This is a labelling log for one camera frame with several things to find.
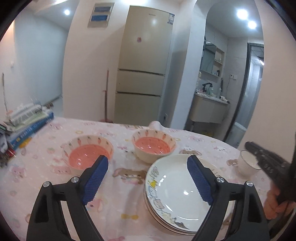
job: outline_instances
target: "white cup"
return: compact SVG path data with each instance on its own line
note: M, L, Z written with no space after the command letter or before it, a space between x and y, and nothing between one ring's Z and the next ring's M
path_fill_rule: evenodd
M258 161L252 153L246 150L241 151L238 159L239 173L245 177L256 174L261 170L261 167L257 163Z

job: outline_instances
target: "refrigerator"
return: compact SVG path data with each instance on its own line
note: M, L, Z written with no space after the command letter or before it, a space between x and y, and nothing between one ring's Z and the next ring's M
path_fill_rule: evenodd
M174 14L130 6L120 49L114 122L147 126L157 120Z

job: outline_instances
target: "blue book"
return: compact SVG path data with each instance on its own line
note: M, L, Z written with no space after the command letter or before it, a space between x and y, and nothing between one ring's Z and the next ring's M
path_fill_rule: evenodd
M35 132L39 131L43 126L45 126L47 123L49 123L53 119L54 119L54 113L50 112L48 114L48 117L46 117L46 118L44 118L42 120L39 120L39 121L35 122L34 124L28 126L18 136L15 136L14 138L7 137L8 145L13 150L16 150L24 140L29 138Z

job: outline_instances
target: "metal screw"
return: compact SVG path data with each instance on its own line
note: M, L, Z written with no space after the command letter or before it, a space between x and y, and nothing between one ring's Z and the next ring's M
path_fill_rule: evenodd
M251 181L247 181L247 186L252 187L254 184Z
M223 177L217 177L217 182L224 183L225 179Z
M43 186L44 186L45 188L47 188L49 185L50 185L50 182L45 182L45 183L43 183Z
M72 183L76 183L76 182L78 182L79 181L79 177L73 177L72 179L71 179L71 182Z

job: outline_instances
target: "pink tablecloth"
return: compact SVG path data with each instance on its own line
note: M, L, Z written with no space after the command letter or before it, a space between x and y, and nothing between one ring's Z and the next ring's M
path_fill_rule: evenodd
M102 237L108 241L191 240L192 236L172 233L153 219L143 200L142 182L123 182L118 175L119 168L139 173L148 170L149 165L134 155L131 143L132 134L143 128L146 127L65 118L56 118L42 128L26 148L18 150L8 167L0 170L0 211L19 239L26 240L30 213L42 184L45 181L52 184L65 183L73 176L62 159L63 145L81 135L98 135L107 138L115 149L100 189L94 200L87 205ZM175 153L196 154L208 160L221 170L229 182L246 181L237 174L237 149L211 137L188 131L168 128L163 128L163 131L175 138ZM261 171L251 181L261 201L264 201L269 179ZM63 202L62 206L70 234L73 239L79 240L66 203Z

